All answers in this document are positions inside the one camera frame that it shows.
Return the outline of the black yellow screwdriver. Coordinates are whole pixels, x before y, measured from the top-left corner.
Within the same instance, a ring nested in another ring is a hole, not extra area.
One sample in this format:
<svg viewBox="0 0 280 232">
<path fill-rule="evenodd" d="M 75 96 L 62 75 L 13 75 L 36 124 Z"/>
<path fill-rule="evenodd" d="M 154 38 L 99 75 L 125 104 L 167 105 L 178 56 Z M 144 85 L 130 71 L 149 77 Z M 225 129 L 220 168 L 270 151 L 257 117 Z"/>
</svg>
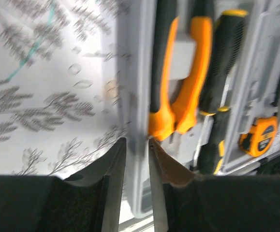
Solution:
<svg viewBox="0 0 280 232">
<path fill-rule="evenodd" d="M 230 107 L 225 105 L 230 77 L 226 78 L 220 107 L 213 115 L 213 125 L 208 142 L 201 147 L 198 157 L 198 170 L 202 174 L 217 174 L 225 155 L 225 136 L 230 118 Z"/>
<path fill-rule="evenodd" d="M 220 107 L 226 78 L 244 39 L 247 16 L 245 10 L 230 9 L 218 19 L 211 63 L 199 100 L 199 111 L 204 116 L 215 114 Z"/>
</svg>

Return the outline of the orange handled pliers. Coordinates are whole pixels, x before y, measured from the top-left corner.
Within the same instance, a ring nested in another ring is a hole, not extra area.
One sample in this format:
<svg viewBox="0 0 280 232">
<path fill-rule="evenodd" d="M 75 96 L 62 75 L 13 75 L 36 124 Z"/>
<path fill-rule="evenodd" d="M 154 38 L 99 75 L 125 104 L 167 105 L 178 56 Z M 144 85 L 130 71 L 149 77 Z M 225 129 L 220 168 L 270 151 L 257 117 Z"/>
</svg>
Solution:
<svg viewBox="0 0 280 232">
<path fill-rule="evenodd" d="M 158 142 L 196 125 L 214 19 L 212 0 L 157 1 L 148 133 Z"/>
</svg>

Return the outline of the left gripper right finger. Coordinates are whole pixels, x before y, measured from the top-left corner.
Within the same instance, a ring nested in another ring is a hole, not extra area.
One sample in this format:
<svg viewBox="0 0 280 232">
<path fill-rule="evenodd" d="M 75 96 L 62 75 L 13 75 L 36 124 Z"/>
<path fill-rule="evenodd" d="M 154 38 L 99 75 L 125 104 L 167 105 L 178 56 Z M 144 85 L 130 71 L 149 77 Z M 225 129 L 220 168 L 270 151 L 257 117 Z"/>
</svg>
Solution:
<svg viewBox="0 0 280 232">
<path fill-rule="evenodd" d="M 157 232 L 280 232 L 280 174 L 196 174 L 148 143 Z"/>
</svg>

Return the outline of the grey plastic tool case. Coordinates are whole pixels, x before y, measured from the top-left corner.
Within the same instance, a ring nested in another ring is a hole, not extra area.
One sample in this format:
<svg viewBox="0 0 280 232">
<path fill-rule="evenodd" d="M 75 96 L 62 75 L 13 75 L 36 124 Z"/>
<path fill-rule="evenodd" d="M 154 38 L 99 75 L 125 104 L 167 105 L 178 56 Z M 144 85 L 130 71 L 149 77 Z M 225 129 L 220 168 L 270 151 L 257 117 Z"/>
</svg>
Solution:
<svg viewBox="0 0 280 232">
<path fill-rule="evenodd" d="M 243 175 L 280 154 L 280 0 L 131 0 L 116 100 L 127 202 L 152 214 L 148 141 L 202 174 Z"/>
</svg>

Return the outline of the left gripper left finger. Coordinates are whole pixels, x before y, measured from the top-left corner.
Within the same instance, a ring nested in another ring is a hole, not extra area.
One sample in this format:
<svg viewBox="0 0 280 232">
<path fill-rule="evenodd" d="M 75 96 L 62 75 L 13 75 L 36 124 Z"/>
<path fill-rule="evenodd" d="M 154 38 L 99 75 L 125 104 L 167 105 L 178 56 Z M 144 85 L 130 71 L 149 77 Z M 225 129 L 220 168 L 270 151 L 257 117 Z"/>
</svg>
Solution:
<svg viewBox="0 0 280 232">
<path fill-rule="evenodd" d="M 66 179 L 0 175 L 0 232 L 116 232 L 125 162 L 122 137 Z"/>
</svg>

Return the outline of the orange tape measure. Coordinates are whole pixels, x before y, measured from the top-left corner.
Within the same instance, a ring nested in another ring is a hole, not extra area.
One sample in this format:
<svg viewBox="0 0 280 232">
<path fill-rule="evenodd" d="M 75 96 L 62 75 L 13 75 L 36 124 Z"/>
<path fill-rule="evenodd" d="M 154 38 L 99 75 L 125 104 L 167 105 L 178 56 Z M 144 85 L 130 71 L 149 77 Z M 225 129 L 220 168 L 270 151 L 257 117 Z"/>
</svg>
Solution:
<svg viewBox="0 0 280 232">
<path fill-rule="evenodd" d="M 246 134 L 239 138 L 239 148 L 252 157 L 263 155 L 273 144 L 278 129 L 278 117 L 257 118 Z"/>
</svg>

